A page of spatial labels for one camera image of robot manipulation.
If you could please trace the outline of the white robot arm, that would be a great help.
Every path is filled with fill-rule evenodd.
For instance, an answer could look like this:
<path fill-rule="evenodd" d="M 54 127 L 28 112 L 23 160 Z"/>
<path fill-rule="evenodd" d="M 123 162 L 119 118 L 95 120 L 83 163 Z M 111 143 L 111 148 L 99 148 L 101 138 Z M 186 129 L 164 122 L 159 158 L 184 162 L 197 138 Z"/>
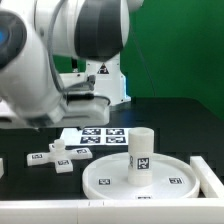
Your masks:
<path fill-rule="evenodd" d="M 124 48 L 144 0 L 0 0 L 0 129 L 105 125 L 96 75 L 60 73 L 53 57 L 103 64 Z"/>

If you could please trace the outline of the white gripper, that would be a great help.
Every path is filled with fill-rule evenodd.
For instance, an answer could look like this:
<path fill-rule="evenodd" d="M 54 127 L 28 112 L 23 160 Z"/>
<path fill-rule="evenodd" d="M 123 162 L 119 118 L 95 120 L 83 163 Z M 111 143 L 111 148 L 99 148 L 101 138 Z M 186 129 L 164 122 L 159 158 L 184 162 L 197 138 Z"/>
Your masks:
<path fill-rule="evenodd" d="M 95 96 L 91 100 L 72 101 L 66 106 L 66 112 L 57 119 L 45 115 L 41 118 L 41 128 L 102 126 L 109 122 L 110 100 L 104 96 Z"/>

